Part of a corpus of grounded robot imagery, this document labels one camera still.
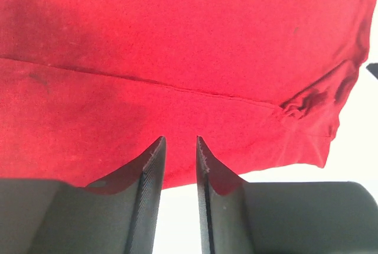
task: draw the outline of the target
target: red cloth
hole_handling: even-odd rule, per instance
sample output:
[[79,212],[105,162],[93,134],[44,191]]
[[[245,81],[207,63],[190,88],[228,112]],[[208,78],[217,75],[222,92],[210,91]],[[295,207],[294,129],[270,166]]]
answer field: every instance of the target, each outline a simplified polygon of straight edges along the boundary
[[167,137],[237,173],[323,167],[376,0],[0,0],[2,177],[75,185]]

